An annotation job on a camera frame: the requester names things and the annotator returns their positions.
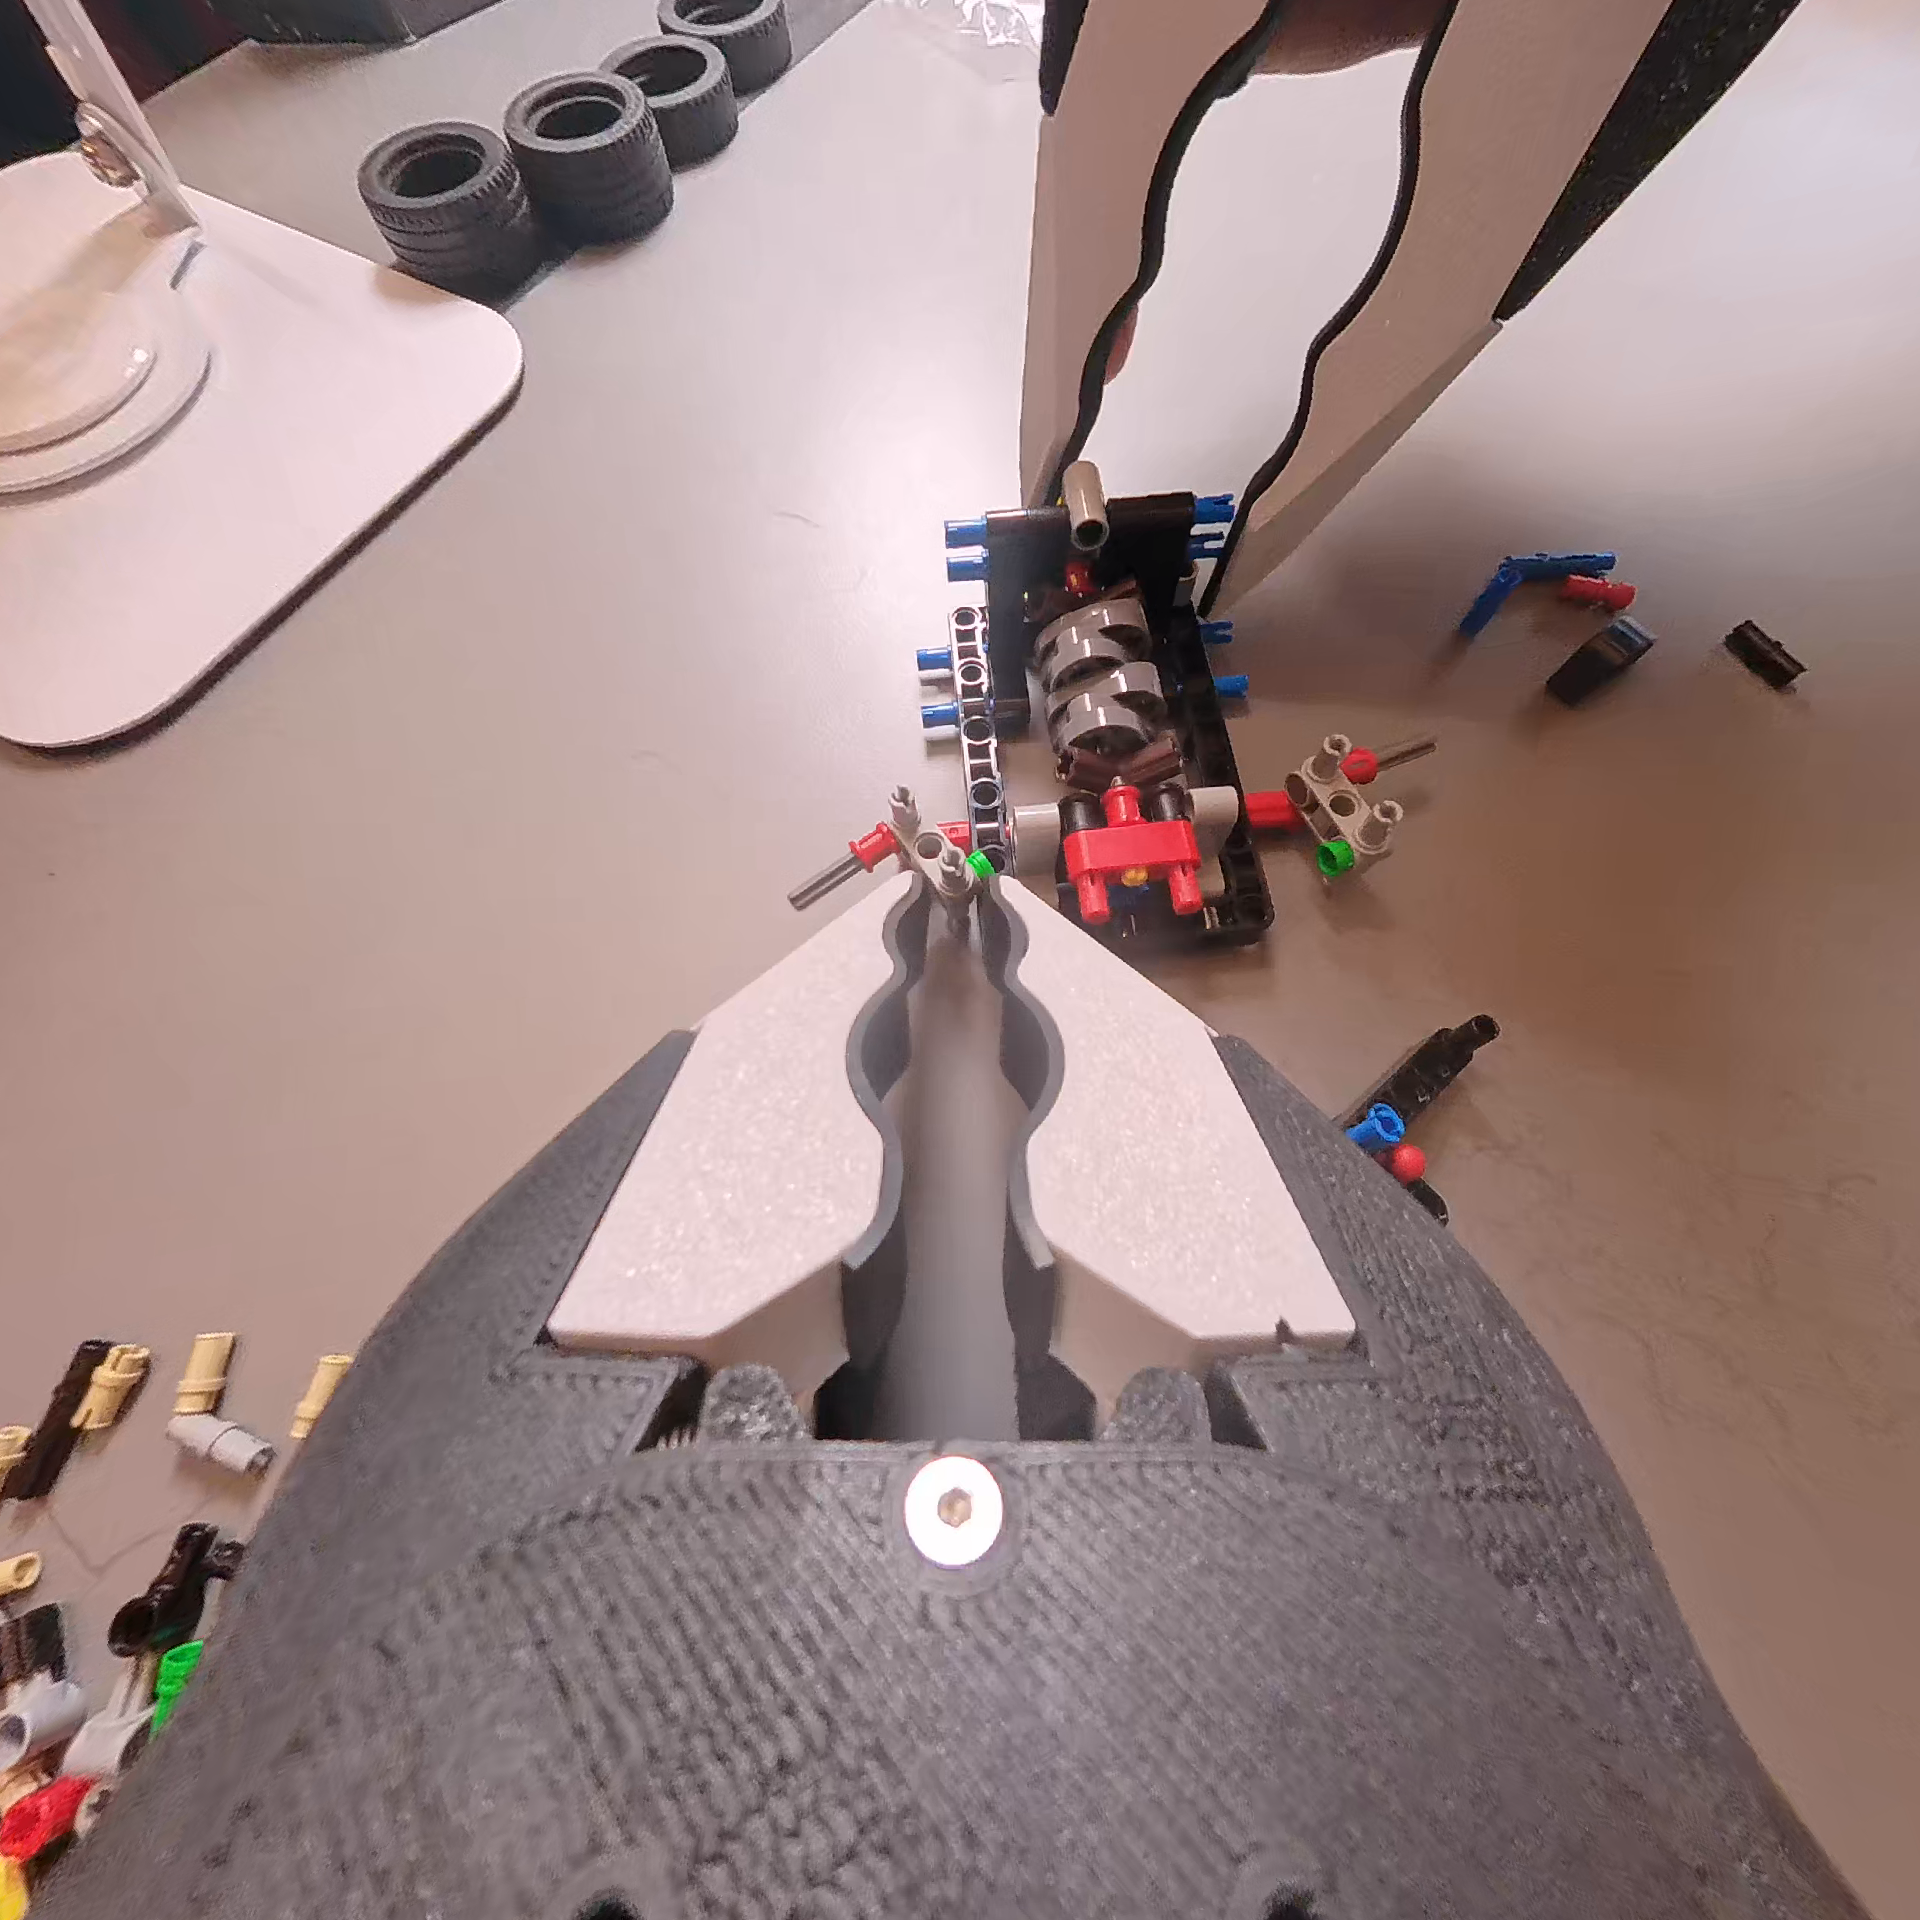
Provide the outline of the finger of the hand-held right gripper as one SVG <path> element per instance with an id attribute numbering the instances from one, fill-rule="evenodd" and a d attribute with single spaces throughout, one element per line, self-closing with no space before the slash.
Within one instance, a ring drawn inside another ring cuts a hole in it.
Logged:
<path id="1" fill-rule="evenodd" d="M 1665 3 L 1457 3 L 1421 71 L 1410 199 L 1384 266 L 1317 350 L 1276 477 L 1240 508 L 1233 610 L 1499 332 L 1494 308 Z"/>
<path id="2" fill-rule="evenodd" d="M 1187 137 L 1273 33 L 1273 3 L 1060 3 L 1045 45 L 1018 406 L 1022 502 L 1053 499 L 1098 416 L 1114 340 L 1162 259 Z"/>

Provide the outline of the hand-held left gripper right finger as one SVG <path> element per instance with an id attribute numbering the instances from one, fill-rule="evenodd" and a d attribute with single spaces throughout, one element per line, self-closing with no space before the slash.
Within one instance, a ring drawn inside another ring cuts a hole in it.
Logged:
<path id="1" fill-rule="evenodd" d="M 1007 1178 L 1022 1422 L 1098 1422 L 1144 1369 L 1283 1345 L 1354 1313 L 1222 1042 L 1018 881 L 981 896 L 998 1065 L 1026 1103 Z"/>

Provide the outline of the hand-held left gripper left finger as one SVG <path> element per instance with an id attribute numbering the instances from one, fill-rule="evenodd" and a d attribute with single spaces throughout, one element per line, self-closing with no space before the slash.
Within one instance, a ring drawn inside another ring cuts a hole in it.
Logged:
<path id="1" fill-rule="evenodd" d="M 903 1296 L 903 997 L 934 888 L 887 879 L 687 1042 L 547 1342 L 775 1369 L 823 1427 L 871 1427 Z"/>

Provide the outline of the black double lego beam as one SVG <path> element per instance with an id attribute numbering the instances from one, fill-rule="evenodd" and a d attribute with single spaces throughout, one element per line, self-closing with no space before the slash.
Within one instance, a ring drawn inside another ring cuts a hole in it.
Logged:
<path id="1" fill-rule="evenodd" d="M 1389 1100 L 1404 1115 L 1404 1133 L 1452 1088 L 1452 1079 L 1471 1065 L 1478 1050 L 1463 1049 L 1452 1029 L 1429 1031 L 1415 1043 L 1394 1067 L 1369 1084 L 1335 1124 L 1344 1129 L 1363 1115 L 1366 1105 Z"/>

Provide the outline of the lego car chassis assembly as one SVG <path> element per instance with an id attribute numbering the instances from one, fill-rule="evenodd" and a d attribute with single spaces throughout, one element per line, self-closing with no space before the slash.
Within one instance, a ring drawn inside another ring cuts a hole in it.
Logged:
<path id="1" fill-rule="evenodd" d="M 1114 499 L 1074 459 L 1051 506 L 946 522 L 949 583 L 986 598 L 919 649 L 919 678 L 941 689 L 921 728 L 956 744 L 964 815 L 938 825 L 896 797 L 787 900 L 806 911 L 919 845 L 954 853 L 964 881 L 1022 879 L 1108 944 L 1250 944 L 1273 920 L 1262 832 L 1304 832 L 1321 879 L 1384 858 L 1404 806 L 1370 783 L 1437 736 L 1328 735 L 1273 789 L 1239 775 L 1229 707 L 1248 678 L 1210 666 L 1233 630 L 1192 607 L 1232 518 L 1233 497 Z"/>

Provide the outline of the black curved lego piece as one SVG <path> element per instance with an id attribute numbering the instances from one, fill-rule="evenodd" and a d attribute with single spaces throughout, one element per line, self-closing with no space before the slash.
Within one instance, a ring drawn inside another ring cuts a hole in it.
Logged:
<path id="1" fill-rule="evenodd" d="M 1543 695 L 1577 707 L 1606 685 L 1617 685 L 1654 645 L 1654 632 L 1630 612 L 1606 620 L 1589 632 L 1543 682 Z"/>

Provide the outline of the white monitor stand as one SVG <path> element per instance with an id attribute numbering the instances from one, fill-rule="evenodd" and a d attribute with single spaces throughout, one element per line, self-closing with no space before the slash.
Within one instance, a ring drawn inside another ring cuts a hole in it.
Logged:
<path id="1" fill-rule="evenodd" d="M 83 3 L 3 169 L 3 744 L 151 730 L 515 397 L 515 327 L 184 186 Z"/>

